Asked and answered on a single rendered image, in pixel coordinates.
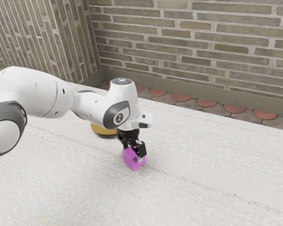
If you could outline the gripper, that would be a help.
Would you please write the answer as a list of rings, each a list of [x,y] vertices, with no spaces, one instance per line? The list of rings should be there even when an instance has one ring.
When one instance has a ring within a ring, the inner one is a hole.
[[[137,162],[142,162],[144,157],[147,155],[146,146],[143,141],[138,140],[139,129],[133,130],[121,130],[117,129],[117,138],[121,141],[123,148],[127,149],[130,147],[128,142],[133,140],[133,151],[136,154]]]

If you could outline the magenta block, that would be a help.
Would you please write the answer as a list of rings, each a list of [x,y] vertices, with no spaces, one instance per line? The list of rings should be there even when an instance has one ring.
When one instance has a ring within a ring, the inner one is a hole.
[[[143,157],[142,160],[138,160],[137,155],[130,147],[124,149],[122,155],[125,165],[131,170],[136,170],[146,162],[146,157]]]

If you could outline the yellow round plate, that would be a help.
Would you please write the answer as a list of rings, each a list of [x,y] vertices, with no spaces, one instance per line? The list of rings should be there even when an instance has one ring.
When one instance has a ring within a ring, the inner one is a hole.
[[[101,127],[99,125],[96,125],[94,123],[91,123],[91,129],[93,132],[102,135],[102,136],[110,136],[110,135],[116,135],[117,129],[106,129],[104,127]]]

